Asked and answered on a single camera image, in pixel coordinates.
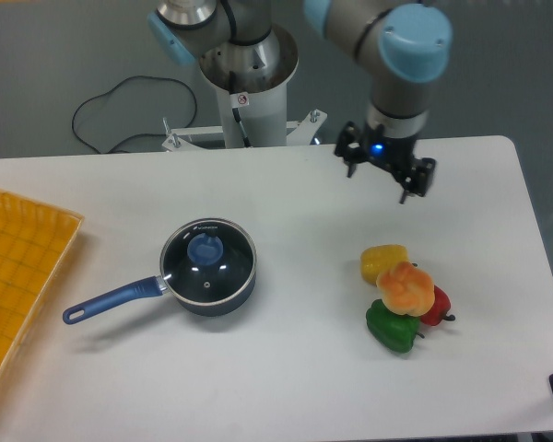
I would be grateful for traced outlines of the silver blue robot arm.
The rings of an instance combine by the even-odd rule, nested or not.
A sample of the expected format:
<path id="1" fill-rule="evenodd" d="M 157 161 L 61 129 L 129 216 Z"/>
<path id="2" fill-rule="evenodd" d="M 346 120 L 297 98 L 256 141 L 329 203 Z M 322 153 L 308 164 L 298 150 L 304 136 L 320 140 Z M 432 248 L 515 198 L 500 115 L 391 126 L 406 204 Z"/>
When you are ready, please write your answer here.
<path id="1" fill-rule="evenodd" d="M 365 122 L 347 123 L 335 154 L 349 172 L 370 163 L 404 196 L 424 196 L 436 163 L 414 148 L 450 57 L 449 19 L 427 1 L 307 1 L 305 17 L 371 76 Z M 297 44 L 267 1 L 162 1 L 147 23 L 176 64 L 196 64 L 216 90 L 226 147 L 286 143 L 287 84 Z"/>

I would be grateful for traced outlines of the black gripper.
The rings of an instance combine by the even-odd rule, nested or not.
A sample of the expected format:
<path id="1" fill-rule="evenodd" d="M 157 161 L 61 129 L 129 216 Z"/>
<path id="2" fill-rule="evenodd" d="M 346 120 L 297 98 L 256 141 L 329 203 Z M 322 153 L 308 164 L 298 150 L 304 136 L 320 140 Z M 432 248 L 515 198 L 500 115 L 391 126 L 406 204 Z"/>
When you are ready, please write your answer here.
<path id="1" fill-rule="evenodd" d="M 369 106 L 363 130 L 347 122 L 339 133 L 334 155 L 347 166 L 351 178 L 357 165 L 367 163 L 391 174 L 402 186 L 399 203 L 408 197 L 425 197 L 433 183 L 437 161 L 431 157 L 415 158 L 419 135 L 419 115 L 390 116 Z"/>

